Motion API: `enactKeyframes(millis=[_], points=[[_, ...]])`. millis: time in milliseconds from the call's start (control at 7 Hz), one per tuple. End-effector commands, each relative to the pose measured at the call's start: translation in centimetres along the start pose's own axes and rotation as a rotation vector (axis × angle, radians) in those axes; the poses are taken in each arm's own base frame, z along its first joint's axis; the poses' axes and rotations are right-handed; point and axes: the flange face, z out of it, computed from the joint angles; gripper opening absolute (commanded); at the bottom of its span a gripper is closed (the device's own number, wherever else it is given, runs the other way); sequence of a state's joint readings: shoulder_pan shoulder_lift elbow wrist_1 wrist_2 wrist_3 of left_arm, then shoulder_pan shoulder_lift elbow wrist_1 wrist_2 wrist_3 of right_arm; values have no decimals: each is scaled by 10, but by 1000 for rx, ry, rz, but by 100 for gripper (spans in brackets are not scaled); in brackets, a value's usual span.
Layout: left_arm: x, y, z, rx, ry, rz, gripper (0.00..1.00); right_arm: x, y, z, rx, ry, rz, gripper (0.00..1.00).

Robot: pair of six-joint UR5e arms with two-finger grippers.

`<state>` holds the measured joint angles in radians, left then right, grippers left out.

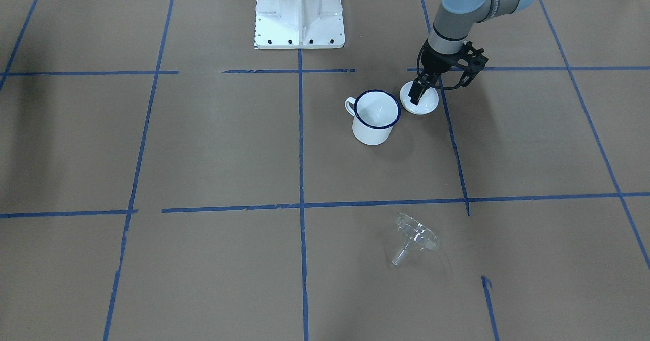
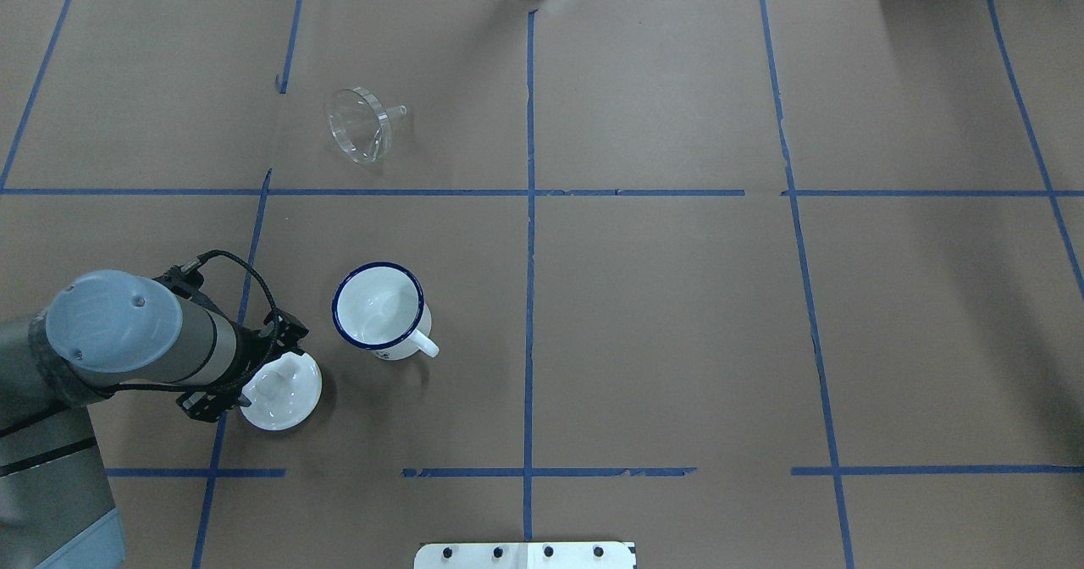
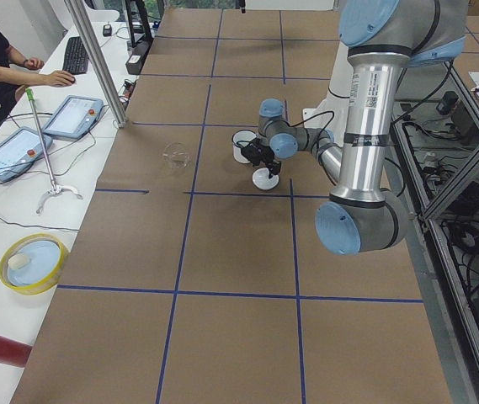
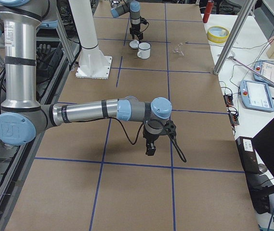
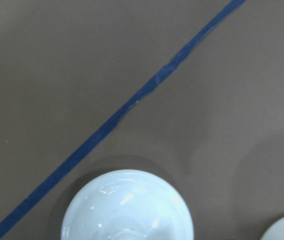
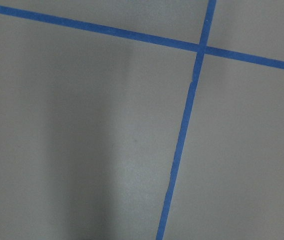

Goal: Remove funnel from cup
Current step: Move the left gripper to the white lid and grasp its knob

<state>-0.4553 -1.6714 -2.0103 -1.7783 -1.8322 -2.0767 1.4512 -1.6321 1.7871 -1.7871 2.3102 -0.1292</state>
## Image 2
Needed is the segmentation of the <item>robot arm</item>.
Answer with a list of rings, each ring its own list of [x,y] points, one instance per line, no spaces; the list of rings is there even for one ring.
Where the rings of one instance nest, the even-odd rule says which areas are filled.
[[[151,279],[98,269],[31,316],[3,323],[3,566],[116,568],[124,529],[89,408],[175,393],[188,418],[248,406],[245,384],[291,348],[272,307],[260,329],[201,292],[197,269]]]

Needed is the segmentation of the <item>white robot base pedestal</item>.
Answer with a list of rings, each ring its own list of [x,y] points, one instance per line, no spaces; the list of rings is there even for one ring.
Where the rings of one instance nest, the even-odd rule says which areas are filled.
[[[620,541],[431,543],[414,568],[636,568],[635,544]]]

